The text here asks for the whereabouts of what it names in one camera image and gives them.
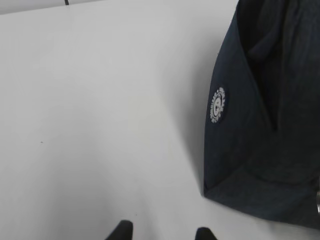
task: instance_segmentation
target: white surface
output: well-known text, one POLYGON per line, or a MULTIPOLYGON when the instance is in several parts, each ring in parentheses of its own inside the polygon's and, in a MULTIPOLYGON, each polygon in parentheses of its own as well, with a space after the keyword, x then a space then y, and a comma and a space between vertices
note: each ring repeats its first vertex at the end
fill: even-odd
POLYGON ((63 6, 64 0, 0 0, 0 14, 63 6))
POLYGON ((315 240, 200 194, 212 69, 236 0, 0 16, 0 239, 315 240))
POLYGON ((89 2, 95 2, 95 1, 103 1, 103 0, 69 0, 70 4, 82 4, 82 3, 89 3, 89 2))

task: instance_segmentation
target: circular logo patch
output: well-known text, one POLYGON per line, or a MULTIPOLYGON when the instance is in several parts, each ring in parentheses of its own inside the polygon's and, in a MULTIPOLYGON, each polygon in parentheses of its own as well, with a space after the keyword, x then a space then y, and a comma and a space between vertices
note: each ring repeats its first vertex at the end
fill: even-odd
POLYGON ((214 93, 211 102, 210 118, 212 123, 215 124, 220 120, 224 111, 225 102, 226 92, 222 87, 219 87, 219 89, 214 93))

